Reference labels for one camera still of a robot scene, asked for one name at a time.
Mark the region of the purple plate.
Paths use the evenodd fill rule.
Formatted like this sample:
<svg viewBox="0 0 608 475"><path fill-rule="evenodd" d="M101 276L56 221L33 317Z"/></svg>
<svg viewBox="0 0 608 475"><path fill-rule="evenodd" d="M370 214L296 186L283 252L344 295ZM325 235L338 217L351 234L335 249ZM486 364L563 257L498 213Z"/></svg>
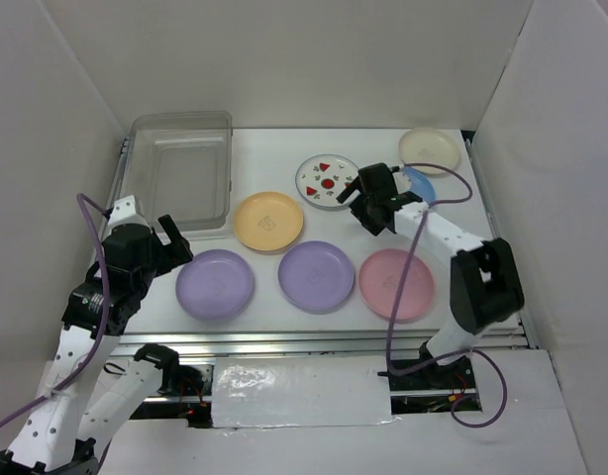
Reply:
<svg viewBox="0 0 608 475"><path fill-rule="evenodd" d="M285 298L314 314L334 311L350 295L355 268L337 246L321 240L299 243L288 250L277 268Z"/></svg>
<svg viewBox="0 0 608 475"><path fill-rule="evenodd" d="M237 253L209 249L194 256L180 270L175 294L180 307L192 318L221 322L237 316L253 295L254 276Z"/></svg>

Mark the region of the white strawberry pattern plate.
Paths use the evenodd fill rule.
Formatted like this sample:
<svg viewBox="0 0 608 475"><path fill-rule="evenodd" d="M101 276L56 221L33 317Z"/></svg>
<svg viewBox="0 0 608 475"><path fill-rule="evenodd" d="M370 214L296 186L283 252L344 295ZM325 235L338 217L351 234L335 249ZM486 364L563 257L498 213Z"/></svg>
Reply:
<svg viewBox="0 0 608 475"><path fill-rule="evenodd" d="M344 207L337 197L357 176L357 166L336 154L318 154L303 161L295 173L295 185L303 199L319 209Z"/></svg>

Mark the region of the cream plate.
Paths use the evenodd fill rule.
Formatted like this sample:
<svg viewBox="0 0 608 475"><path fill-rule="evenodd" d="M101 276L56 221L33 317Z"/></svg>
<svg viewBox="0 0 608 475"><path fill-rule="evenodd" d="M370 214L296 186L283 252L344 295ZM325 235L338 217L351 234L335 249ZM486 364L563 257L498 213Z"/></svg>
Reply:
<svg viewBox="0 0 608 475"><path fill-rule="evenodd" d="M439 166L455 170L461 155L449 135L431 128L416 128L405 133L399 140L398 152L403 163L428 175L443 174Z"/></svg>

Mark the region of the pink plate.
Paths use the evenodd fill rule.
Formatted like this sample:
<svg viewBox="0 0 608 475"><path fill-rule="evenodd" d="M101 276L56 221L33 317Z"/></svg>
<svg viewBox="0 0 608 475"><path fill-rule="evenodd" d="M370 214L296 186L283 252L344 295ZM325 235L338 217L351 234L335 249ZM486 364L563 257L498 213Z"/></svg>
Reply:
<svg viewBox="0 0 608 475"><path fill-rule="evenodd" d="M358 273L358 288L366 305L380 317L389 320L401 272L408 252L387 248L370 255ZM436 294L434 278L418 257L412 259L397 311L396 322L420 319L432 306Z"/></svg>

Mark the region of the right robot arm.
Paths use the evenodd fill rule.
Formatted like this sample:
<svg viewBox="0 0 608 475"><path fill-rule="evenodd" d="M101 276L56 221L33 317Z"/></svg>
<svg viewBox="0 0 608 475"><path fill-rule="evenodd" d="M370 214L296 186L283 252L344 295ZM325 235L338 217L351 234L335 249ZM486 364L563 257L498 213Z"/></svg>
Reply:
<svg viewBox="0 0 608 475"><path fill-rule="evenodd" d="M399 172L383 163L361 168L337 200L348 204L352 215L372 235L390 231L410 240L392 279L386 368L380 374L393 378L418 373L425 385L438 388L452 377L460 360L477 351L478 341L491 326L523 308L525 296L507 240L479 237L440 215L438 208L456 204L455 198L427 202L411 191L400 192L395 183ZM418 363L401 368L392 361L392 339L410 273L418 265L419 246L449 269L449 314L420 347Z"/></svg>

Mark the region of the blue plate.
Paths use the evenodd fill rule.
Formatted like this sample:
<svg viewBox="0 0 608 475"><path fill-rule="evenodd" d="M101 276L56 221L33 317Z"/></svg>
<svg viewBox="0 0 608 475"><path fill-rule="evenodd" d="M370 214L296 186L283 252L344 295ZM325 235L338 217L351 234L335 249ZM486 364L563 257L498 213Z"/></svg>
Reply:
<svg viewBox="0 0 608 475"><path fill-rule="evenodd" d="M394 180L400 193L411 191L426 203L436 200L436 191L432 182L426 175L412 167L402 167L394 174Z"/></svg>

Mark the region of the yellow plate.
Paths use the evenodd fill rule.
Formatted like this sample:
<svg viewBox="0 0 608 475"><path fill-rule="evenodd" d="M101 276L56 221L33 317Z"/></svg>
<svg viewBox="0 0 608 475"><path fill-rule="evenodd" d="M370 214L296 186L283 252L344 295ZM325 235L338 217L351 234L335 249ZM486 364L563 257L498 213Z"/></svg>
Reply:
<svg viewBox="0 0 608 475"><path fill-rule="evenodd" d="M279 251L300 236L304 215L294 199L283 193L264 191L250 195L237 207L234 233L246 247L261 251Z"/></svg>

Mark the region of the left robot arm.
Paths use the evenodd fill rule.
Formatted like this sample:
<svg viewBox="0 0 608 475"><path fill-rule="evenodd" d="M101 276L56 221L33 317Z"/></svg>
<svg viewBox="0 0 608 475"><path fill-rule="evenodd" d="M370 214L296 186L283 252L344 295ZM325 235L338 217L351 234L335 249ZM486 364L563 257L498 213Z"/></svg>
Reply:
<svg viewBox="0 0 608 475"><path fill-rule="evenodd" d="M188 241L169 215L159 218L167 234L121 224L97 242L103 258L70 294L59 345L27 420L0 451L0 474L96 474L110 443L145 398L174 393L189 368L171 348L147 343L96 402L90 401L110 354L129 319L140 309L155 278L192 259Z"/></svg>

